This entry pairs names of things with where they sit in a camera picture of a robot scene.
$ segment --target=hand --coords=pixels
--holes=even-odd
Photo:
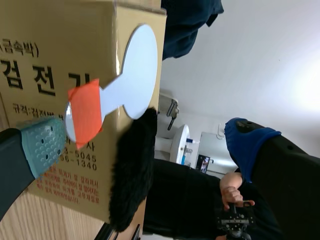
[[[252,206],[255,205],[253,200],[244,201],[244,197],[240,191],[234,186],[229,186],[221,190],[222,202],[225,210],[229,210],[230,206],[228,203],[234,203],[236,207],[242,208],[244,203],[249,202]]]

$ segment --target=printed phone number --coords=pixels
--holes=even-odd
[[[59,158],[62,162],[76,162],[79,167],[92,169],[93,171],[97,170],[97,165],[95,163],[97,161],[96,156],[90,153],[84,153],[83,151],[78,150],[73,152],[65,147],[64,153]]]

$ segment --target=toilet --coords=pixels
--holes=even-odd
[[[169,153],[169,159],[166,157],[156,157],[162,160],[169,160],[170,162],[181,164],[184,155],[184,150],[187,138],[190,137],[188,125],[182,125],[176,131],[173,139],[155,137],[155,151]]]

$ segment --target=orange tape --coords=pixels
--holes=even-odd
[[[102,127],[99,79],[68,91],[76,147],[92,140]]]

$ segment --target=black pants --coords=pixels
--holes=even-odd
[[[174,239],[215,239],[215,207],[222,209],[219,179],[190,167],[154,160],[143,231]]]

